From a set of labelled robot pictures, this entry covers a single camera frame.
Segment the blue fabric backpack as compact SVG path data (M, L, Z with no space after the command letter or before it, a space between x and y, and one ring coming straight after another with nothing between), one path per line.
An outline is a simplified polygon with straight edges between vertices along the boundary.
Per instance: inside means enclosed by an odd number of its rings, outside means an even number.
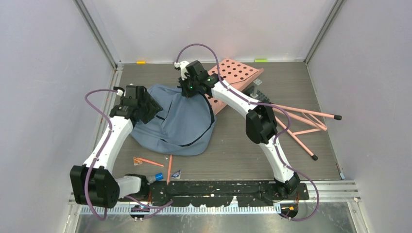
M148 92L163 109L148 123L138 122L130 135L158 153L195 156L205 152L216 123L207 97L186 98L180 88L162 84L151 86Z

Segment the orange pencil short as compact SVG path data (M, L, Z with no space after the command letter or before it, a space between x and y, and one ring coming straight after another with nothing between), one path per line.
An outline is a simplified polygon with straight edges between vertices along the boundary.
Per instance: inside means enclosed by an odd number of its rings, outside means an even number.
M149 163L149 164L152 164L152 165L155 165L155 166L160 166L160 167L164 167L164 165L163 164L160 164L160 163L157 163L157 162L154 162L154 161L151 161L151 160L147 160L147 159L144 159L144 158L140 158L144 163Z

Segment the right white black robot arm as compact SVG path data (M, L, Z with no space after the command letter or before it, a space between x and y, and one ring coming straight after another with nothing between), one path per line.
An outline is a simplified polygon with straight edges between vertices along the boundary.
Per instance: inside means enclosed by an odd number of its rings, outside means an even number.
M245 118L245 133L250 141L259 145L268 159L278 195L283 199L294 196L300 178L281 147L273 106L243 94L223 81L219 73L209 74L197 60L175 62L174 68L181 72L178 81L184 97L207 94L226 103Z

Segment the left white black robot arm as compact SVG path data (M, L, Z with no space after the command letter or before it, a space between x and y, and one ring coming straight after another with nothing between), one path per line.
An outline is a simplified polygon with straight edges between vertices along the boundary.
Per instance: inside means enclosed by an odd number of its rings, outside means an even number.
M89 207L113 208L119 199L131 195L138 201L149 195L148 181L143 175L114 178L114 163L126 138L137 123L147 124L162 111L160 104L144 86L129 84L114 87L111 92L120 97L108 115L99 114L107 127L91 155L80 166L73 166L69 176L77 204Z

